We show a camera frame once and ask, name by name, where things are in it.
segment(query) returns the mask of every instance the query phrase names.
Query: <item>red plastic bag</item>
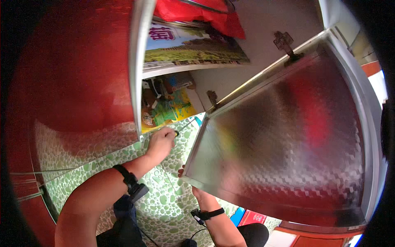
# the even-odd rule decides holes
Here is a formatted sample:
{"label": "red plastic bag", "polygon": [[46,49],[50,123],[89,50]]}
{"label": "red plastic bag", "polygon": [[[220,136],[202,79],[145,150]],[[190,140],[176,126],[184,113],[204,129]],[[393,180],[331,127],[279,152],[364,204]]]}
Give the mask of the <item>red plastic bag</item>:
{"label": "red plastic bag", "polygon": [[[223,0],[195,0],[201,4],[218,10],[226,10]],[[236,12],[221,14],[205,10],[178,0],[158,0],[154,15],[165,21],[206,21],[227,36],[245,39],[244,30],[240,25]]]}

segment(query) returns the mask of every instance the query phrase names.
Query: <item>screwdriver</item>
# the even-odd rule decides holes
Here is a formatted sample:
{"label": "screwdriver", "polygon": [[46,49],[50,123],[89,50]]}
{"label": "screwdriver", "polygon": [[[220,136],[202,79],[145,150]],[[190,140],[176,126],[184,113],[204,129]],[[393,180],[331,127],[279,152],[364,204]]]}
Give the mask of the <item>screwdriver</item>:
{"label": "screwdriver", "polygon": [[185,129],[188,125],[190,125],[193,121],[195,121],[196,119],[198,119],[198,117],[195,117],[192,121],[190,121],[189,123],[187,123],[185,126],[183,126],[180,130],[175,130],[175,137],[180,135],[180,131],[182,131],[183,129]]}

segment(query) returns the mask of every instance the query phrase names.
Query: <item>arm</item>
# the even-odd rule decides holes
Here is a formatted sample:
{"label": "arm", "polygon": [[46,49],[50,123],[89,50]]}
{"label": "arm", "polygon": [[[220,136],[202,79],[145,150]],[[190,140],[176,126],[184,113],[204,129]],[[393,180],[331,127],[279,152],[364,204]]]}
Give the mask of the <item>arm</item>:
{"label": "arm", "polygon": [[[183,171],[183,169],[178,170],[179,177],[181,177]],[[194,186],[192,186],[192,193],[196,197],[201,211],[212,212],[221,208],[213,195],[210,195]],[[223,213],[212,217],[211,219],[206,220],[205,223],[215,246],[247,247],[243,236],[226,214]]]}
{"label": "arm", "polygon": [[[158,165],[174,146],[175,132],[162,128],[150,139],[147,153],[123,164],[140,179]],[[97,246],[96,227],[101,213],[127,192],[124,177],[115,169],[95,174],[67,199],[55,229],[56,246]]]}

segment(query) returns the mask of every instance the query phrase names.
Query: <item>person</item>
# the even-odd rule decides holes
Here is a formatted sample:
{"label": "person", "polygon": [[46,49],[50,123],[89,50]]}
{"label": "person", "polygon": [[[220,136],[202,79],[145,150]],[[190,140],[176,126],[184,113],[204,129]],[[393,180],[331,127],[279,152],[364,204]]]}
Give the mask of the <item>person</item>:
{"label": "person", "polygon": [[[160,164],[174,147],[176,134],[164,127],[155,132],[146,153],[123,164],[137,179]],[[55,246],[133,246],[146,247],[137,227],[135,207],[128,204],[127,185],[123,175],[116,169],[101,171],[78,186],[67,199],[59,215],[55,229]],[[220,209],[216,198],[192,187],[201,211],[212,212]],[[101,213],[114,206],[117,218],[112,229],[96,237],[96,227]],[[250,224],[236,228],[226,214],[222,213],[205,221],[213,242],[218,247],[264,246],[269,232],[263,224]],[[186,239],[182,246],[197,246]]]}

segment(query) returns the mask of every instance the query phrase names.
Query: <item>hand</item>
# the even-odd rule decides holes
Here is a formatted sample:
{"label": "hand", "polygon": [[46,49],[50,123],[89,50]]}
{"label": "hand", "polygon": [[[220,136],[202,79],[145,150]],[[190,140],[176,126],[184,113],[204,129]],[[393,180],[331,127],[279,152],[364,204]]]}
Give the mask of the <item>hand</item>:
{"label": "hand", "polygon": [[[182,169],[178,170],[178,177],[182,177],[182,173],[184,172],[185,165],[182,165]],[[192,186],[192,194],[196,197],[196,199],[199,200],[205,200],[205,199],[214,199],[215,196],[196,188],[195,186]]]}
{"label": "hand", "polygon": [[156,131],[150,138],[148,150],[145,155],[149,156],[155,164],[159,164],[170,150],[174,147],[175,131],[168,127],[163,127]]}

